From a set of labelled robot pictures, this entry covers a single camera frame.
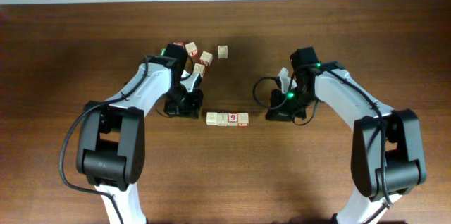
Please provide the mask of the wooden block red I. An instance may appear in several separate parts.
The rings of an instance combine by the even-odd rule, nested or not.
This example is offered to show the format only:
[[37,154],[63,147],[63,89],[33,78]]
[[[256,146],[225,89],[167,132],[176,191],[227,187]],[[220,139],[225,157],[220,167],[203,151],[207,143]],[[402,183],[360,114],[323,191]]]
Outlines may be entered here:
[[217,112],[207,112],[206,113],[206,124],[207,125],[217,125]]

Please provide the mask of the wooden block number 1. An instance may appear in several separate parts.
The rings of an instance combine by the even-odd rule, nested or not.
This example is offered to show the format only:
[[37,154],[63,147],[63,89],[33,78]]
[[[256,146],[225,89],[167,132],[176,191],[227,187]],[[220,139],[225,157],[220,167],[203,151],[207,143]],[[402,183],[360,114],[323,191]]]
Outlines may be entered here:
[[216,124],[217,124],[217,126],[228,126],[228,114],[227,113],[217,113]]

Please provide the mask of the wooden block green R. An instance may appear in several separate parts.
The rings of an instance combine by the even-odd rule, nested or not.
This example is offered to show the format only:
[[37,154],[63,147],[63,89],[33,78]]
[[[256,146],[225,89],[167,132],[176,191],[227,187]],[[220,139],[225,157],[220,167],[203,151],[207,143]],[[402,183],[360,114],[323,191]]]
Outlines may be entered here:
[[248,113],[238,113],[238,126],[247,127],[249,125],[249,114]]

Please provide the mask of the wooden block red 9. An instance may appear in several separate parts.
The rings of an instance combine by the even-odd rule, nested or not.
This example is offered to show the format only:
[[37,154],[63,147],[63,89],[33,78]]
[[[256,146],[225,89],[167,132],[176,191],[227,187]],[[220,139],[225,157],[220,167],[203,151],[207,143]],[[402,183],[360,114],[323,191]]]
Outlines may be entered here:
[[238,126],[238,113],[228,113],[228,126]]

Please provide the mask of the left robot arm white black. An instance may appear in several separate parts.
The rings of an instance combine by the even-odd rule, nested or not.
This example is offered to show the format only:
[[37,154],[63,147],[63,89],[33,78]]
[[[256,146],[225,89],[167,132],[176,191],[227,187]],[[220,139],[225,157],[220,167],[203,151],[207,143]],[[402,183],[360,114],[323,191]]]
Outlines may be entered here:
[[185,72],[189,55],[169,44],[145,56],[135,76],[106,101],[89,101],[79,121],[76,168],[102,197],[110,223],[146,223],[137,189],[144,168],[144,119],[165,99],[164,113],[197,119],[203,93],[199,73]]

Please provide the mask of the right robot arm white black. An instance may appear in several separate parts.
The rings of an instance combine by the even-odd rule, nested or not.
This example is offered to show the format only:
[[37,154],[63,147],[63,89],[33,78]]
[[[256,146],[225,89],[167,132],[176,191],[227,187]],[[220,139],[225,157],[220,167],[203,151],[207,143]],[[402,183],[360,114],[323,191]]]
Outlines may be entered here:
[[421,127],[410,109],[396,111],[358,85],[337,62],[320,62],[313,48],[290,55],[293,73],[274,77],[269,121],[307,125],[310,105],[328,104],[350,127],[354,191],[332,223],[377,223],[402,196],[426,180]]

